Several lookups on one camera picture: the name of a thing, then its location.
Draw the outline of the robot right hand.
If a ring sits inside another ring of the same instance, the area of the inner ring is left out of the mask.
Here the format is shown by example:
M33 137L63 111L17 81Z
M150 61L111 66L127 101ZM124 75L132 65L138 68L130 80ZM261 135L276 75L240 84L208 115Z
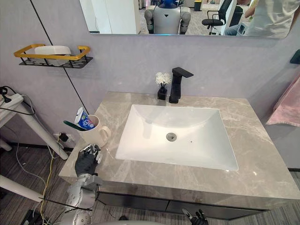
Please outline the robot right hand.
M191 222L191 225L208 225L209 224L207 218L204 215L204 212L201 209L199 209L198 211L195 212L196 217L192 216L192 214L185 208L182 208L181 210L182 210L183 214L188 217L188 219Z

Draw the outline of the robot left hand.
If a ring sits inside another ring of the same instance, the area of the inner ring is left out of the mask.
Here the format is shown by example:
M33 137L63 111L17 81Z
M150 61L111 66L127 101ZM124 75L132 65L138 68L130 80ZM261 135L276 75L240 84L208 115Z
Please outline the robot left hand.
M97 175L96 166L102 161L103 154L97 144L88 144L83 147L75 162L75 173L77 177L83 174Z

